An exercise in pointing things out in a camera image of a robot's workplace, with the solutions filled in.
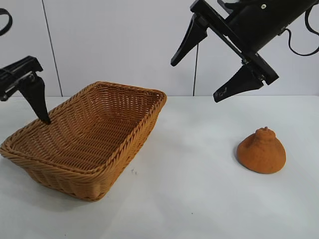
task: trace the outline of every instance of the table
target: table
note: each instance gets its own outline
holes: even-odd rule
[[[67,98],[47,98],[49,109]],[[83,202],[35,183],[0,157],[2,239],[317,239],[319,97],[169,97],[109,193]],[[0,141],[35,119],[23,98],[0,104]],[[282,171],[242,167],[236,146],[268,126]]]

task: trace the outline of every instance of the woven basket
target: woven basket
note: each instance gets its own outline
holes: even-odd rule
[[[157,90],[96,82],[7,138],[3,157],[36,182],[85,201],[104,197],[166,103]]]

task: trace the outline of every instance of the white wall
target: white wall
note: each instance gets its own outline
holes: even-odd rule
[[[173,68],[193,0],[45,0],[63,95],[95,81],[192,95],[195,50]]]
[[[39,76],[45,81],[46,95],[60,96],[41,0],[1,0],[0,8],[13,17],[11,30],[0,36],[0,67],[34,56],[44,69]],[[0,16],[0,28],[6,23],[7,16]]]
[[[217,0],[207,2],[223,17],[227,16]],[[319,39],[307,31],[304,16],[303,14],[293,22],[289,29],[293,31],[293,47],[300,53],[309,53],[318,47]],[[313,8],[310,24],[319,30],[319,5]],[[243,93],[244,95],[319,95],[319,54],[312,57],[295,55],[288,48],[287,33],[276,37],[260,54],[280,78],[270,86],[266,85],[258,91]],[[211,96],[240,67],[241,59],[209,30],[209,37],[199,45],[196,95]]]

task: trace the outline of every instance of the black robotic arm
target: black robotic arm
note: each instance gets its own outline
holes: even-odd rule
[[[243,66],[221,88],[214,93],[219,102],[238,93],[257,90],[279,78],[277,73],[258,54],[267,43],[284,31],[286,27],[306,12],[306,27],[314,34],[308,17],[318,0],[238,0],[219,4],[229,13],[224,19],[205,0],[196,0],[190,10],[193,12],[186,36],[178,51],[171,59],[176,66],[185,55],[207,37],[207,29],[213,30],[241,59]],[[310,56],[319,52],[319,48]]]
[[[7,33],[12,26],[12,16],[3,8],[0,15],[8,16],[8,23],[0,30],[0,36]],[[37,75],[43,71],[35,57],[27,56],[11,65],[0,69],[0,101],[7,101],[16,91],[20,91],[29,102],[41,121],[50,124],[45,97],[44,81]]]

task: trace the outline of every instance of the cable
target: cable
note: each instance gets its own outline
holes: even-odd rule
[[[10,30],[10,28],[12,27],[13,20],[12,20],[11,14],[4,8],[0,8],[0,15],[8,15],[8,17],[9,17],[9,21],[8,21],[7,25],[3,29],[0,30],[0,36],[2,36]]]
[[[310,31],[311,33],[313,33],[313,34],[319,36],[319,32],[313,30],[312,27],[311,27],[310,24],[309,24],[309,16],[310,16],[310,13],[311,13],[313,7],[314,7],[315,5],[317,5],[317,4],[318,4],[318,2],[315,3],[312,7],[310,7],[310,8],[306,11],[305,24],[306,24],[306,27],[307,27],[308,31]],[[300,54],[300,53],[296,52],[296,51],[291,47],[292,32],[291,32],[288,28],[285,28],[283,32],[285,32],[285,31],[287,31],[288,34],[289,34],[289,41],[288,41],[289,48],[290,48],[290,50],[291,50],[292,52],[294,52],[296,55],[299,55],[299,56],[312,56],[312,55],[315,55],[315,54],[317,54],[317,53],[319,52],[319,47],[317,48],[317,50],[315,50],[314,52],[309,53],[309,54]]]

